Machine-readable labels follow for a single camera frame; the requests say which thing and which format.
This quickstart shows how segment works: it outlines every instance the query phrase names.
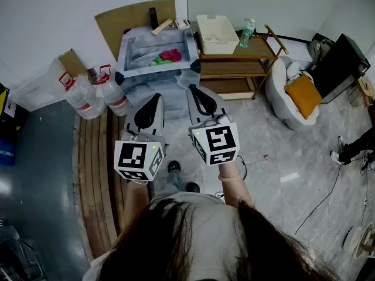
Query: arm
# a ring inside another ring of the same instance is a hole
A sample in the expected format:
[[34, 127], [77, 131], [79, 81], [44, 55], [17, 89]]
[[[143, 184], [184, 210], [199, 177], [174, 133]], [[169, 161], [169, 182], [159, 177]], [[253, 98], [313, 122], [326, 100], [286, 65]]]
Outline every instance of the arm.
[[219, 180], [221, 180], [223, 185], [225, 203], [233, 207], [238, 207], [238, 201], [243, 200], [252, 207], [253, 201], [245, 182], [242, 180], [236, 162], [219, 165], [219, 172]]

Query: dark long hair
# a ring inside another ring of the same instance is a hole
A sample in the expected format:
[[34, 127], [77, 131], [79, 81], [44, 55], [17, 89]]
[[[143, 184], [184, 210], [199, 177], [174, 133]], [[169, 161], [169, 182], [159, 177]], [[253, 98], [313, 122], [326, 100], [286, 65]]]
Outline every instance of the dark long hair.
[[[193, 212], [193, 205], [173, 199], [147, 206], [104, 261], [98, 279], [187, 280]], [[296, 239], [277, 230], [256, 209], [241, 202], [238, 213], [244, 231], [238, 242], [245, 244], [240, 247], [237, 270], [227, 272], [230, 280], [337, 279], [324, 263], [313, 263]]]

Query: wooden slat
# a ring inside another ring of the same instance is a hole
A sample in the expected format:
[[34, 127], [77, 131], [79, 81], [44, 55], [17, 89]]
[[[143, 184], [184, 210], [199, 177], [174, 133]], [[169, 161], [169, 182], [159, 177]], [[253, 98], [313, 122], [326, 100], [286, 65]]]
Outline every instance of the wooden slat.
[[287, 48], [285, 48], [284, 44], [279, 40], [279, 38], [277, 37], [277, 35], [272, 31], [272, 29], [267, 25], [265, 24], [264, 27], [267, 28], [268, 32], [275, 38], [275, 40], [278, 42], [278, 44], [280, 45], [281, 49], [284, 50], [285, 54], [289, 54], [289, 51], [287, 50]]
[[200, 78], [266, 76], [259, 60], [201, 61]]
[[99, 126], [100, 117], [93, 119], [93, 137], [92, 137], [92, 171], [93, 171], [93, 187], [95, 209], [99, 224], [101, 239], [103, 241], [105, 251], [111, 249], [110, 237], [108, 235], [107, 226], [105, 224], [103, 199], [100, 186], [100, 169], [99, 169]]
[[81, 233], [83, 239], [83, 246], [89, 261], [93, 260], [93, 252], [90, 246], [90, 239], [94, 238], [92, 233], [92, 228], [90, 229], [89, 212], [88, 212], [88, 201], [87, 201], [87, 189], [86, 189], [86, 175], [85, 175], [85, 164], [84, 164], [84, 154], [85, 154], [85, 137], [86, 137], [86, 120], [81, 119], [79, 125], [79, 139], [78, 139], [78, 180], [79, 180], [79, 193], [80, 193], [80, 203], [81, 203], [81, 214], [83, 217], [83, 227], [86, 232], [86, 236]]
[[117, 239], [115, 223], [113, 220], [110, 185], [108, 182], [108, 166], [107, 166], [107, 125], [108, 125], [108, 108], [100, 116], [99, 127], [99, 170], [100, 170], [100, 187], [101, 198], [103, 200], [105, 224], [107, 233], [110, 238], [111, 246]]
[[246, 83], [247, 83], [250, 91], [255, 91], [254, 81], [251, 77], [246, 77]]
[[[115, 142], [119, 140], [119, 138], [118, 138], [118, 116], [116, 116], [113, 112], [111, 113], [112, 113], [112, 136], [111, 137], [112, 137], [112, 163], [113, 163], [113, 156], [115, 152]], [[114, 190], [115, 190], [118, 225], [120, 227], [120, 232], [122, 232], [124, 230], [124, 202], [122, 200], [120, 175], [115, 170], [113, 170], [113, 179], [114, 179]]]
[[[124, 129], [124, 126], [125, 126], [125, 116], [120, 116], [118, 118], [118, 138], [119, 139], [121, 139], [121, 131]], [[127, 196], [128, 183], [121, 176], [120, 176], [120, 183], [121, 183], [122, 201], [123, 201], [124, 206], [125, 206], [125, 199], [126, 199], [126, 196]], [[124, 227], [124, 224], [125, 224], [125, 216], [126, 216], [126, 213], [124, 213], [124, 220], [122, 221], [123, 227]]]
[[254, 92], [246, 78], [201, 80], [199, 85], [206, 87], [216, 94], [231, 94], [235, 92]]
[[88, 205], [88, 217], [85, 220], [87, 235], [90, 240], [91, 250], [93, 257], [99, 257], [105, 253], [103, 240], [99, 230], [98, 218], [96, 214], [96, 205], [94, 199], [94, 187], [93, 187], [93, 172], [92, 172], [92, 137], [93, 137], [93, 120], [86, 121], [86, 137], [85, 137], [85, 155], [84, 155], [84, 169], [85, 169], [85, 181], [87, 191], [87, 205]]
[[243, 48], [239, 44], [234, 50], [233, 54], [212, 54], [206, 55], [202, 52], [199, 54], [199, 59], [277, 59], [274, 51], [265, 41], [263, 37], [252, 36], [248, 48]]

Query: red handle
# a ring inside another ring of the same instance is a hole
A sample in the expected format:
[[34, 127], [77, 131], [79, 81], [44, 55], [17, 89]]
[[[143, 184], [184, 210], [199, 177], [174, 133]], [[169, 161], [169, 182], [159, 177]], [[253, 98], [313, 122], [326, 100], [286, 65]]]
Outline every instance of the red handle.
[[73, 86], [73, 84], [75, 83], [75, 80], [73, 78], [70, 77], [70, 75], [68, 74], [68, 76], [70, 78], [68, 78], [68, 81], [66, 83], [62, 82], [62, 79], [65, 77], [65, 75], [68, 74], [68, 72], [66, 71], [64, 74], [61, 75], [61, 77], [59, 78], [59, 82], [65, 86], [65, 90], [68, 91], [69, 88], [71, 88]]
[[102, 68], [108, 68], [109, 67], [109, 71], [110, 71], [110, 75], [111, 75], [111, 65], [110, 64], [106, 64], [106, 65], [104, 65], [104, 66], [101, 66], [100, 68], [99, 68], [99, 74], [101, 73], [101, 69]]

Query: black cable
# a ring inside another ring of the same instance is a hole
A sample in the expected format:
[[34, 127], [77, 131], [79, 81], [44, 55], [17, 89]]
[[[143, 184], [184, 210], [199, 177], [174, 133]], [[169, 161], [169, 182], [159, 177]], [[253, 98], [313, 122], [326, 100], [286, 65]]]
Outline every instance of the black cable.
[[216, 193], [215, 193], [215, 197], [221, 199], [222, 197], [224, 197], [224, 192], [222, 192], [222, 191], [218, 191], [218, 192], [216, 192]]
[[245, 160], [242, 158], [241, 155], [237, 155], [237, 157], [239, 157], [241, 159], [241, 162], [242, 162], [243, 166], [245, 167], [244, 177], [242, 178], [242, 180], [245, 180], [245, 178], [247, 176], [247, 166], [246, 166]]
[[[355, 162], [356, 160], [361, 160], [361, 159], [364, 159], [364, 161], [365, 161], [365, 167], [366, 167], [366, 203], [365, 203], [365, 206], [364, 206], [364, 210], [363, 210], [363, 214], [362, 214], [362, 222], [363, 222], [363, 217], [364, 217], [364, 212], [365, 212], [365, 210], [366, 210], [366, 207], [367, 207], [367, 191], [368, 191], [368, 184], [369, 184], [369, 182], [368, 182], [368, 179], [367, 179], [367, 161], [369, 160], [368, 159], [368, 157], [367, 157], [367, 154], [370, 154], [370, 156], [374, 159], [374, 157], [373, 157], [373, 155], [369, 152], [369, 143], [370, 143], [370, 141], [371, 141], [371, 139], [373, 138], [373, 136], [374, 136], [374, 134], [375, 134], [375, 131], [373, 132], [373, 134], [372, 134], [372, 136], [370, 137], [370, 139], [369, 139], [369, 141], [367, 142], [367, 145], [366, 145], [366, 150], [365, 150], [365, 153], [364, 153], [364, 156], [363, 157], [361, 157], [361, 158], [357, 158], [357, 159], [353, 159], [352, 160], [352, 162]], [[336, 186], [336, 183], [337, 183], [337, 181], [338, 181], [338, 178], [339, 178], [339, 174], [340, 174], [340, 169], [341, 169], [341, 167], [342, 167], [343, 165], [340, 165], [340, 167], [339, 167], [339, 171], [337, 172], [337, 177], [336, 177], [336, 180], [335, 180], [335, 183], [334, 183], [334, 185], [333, 185], [333, 187], [332, 187], [332, 189], [331, 189], [331, 191], [329, 192], [329, 194], [310, 212], [310, 214], [305, 218], [305, 220], [302, 222], [302, 224], [298, 227], [298, 229], [297, 229], [297, 231], [295, 231], [295, 233], [294, 233], [294, 235], [296, 235], [297, 234], [297, 232], [298, 232], [298, 230], [299, 229], [301, 229], [301, 227], [304, 225], [304, 223], [307, 221], [307, 219], [313, 214], [313, 212], [316, 210], [316, 209], [318, 209], [318, 207], [325, 201], [325, 200], [327, 200], [327, 198], [330, 196], [330, 194], [332, 194], [332, 192], [333, 192], [333, 189], [335, 188], [335, 186]]]
[[369, 189], [369, 180], [367, 178], [367, 169], [366, 169], [366, 199], [365, 199], [364, 205], [363, 205], [363, 213], [362, 213], [362, 219], [361, 219], [361, 226], [362, 226], [362, 223], [363, 223], [364, 212], [366, 211], [366, 208], [367, 208], [367, 192], [368, 192], [368, 189]]
[[335, 180], [335, 183], [330, 191], [330, 193], [310, 212], [310, 214], [305, 218], [305, 220], [303, 221], [303, 223], [298, 227], [297, 231], [295, 231], [294, 235], [297, 234], [298, 230], [301, 229], [301, 227], [304, 225], [304, 223], [307, 221], [307, 219], [312, 215], [312, 213], [325, 201], [327, 200], [327, 198], [330, 196], [330, 194], [332, 194], [333, 192], [333, 189], [335, 188], [336, 186], [336, 183], [338, 181], [338, 178], [339, 178], [339, 174], [340, 174], [340, 169], [343, 165], [340, 165], [339, 167], [339, 171], [337, 172], [337, 177], [336, 177], [336, 180]]

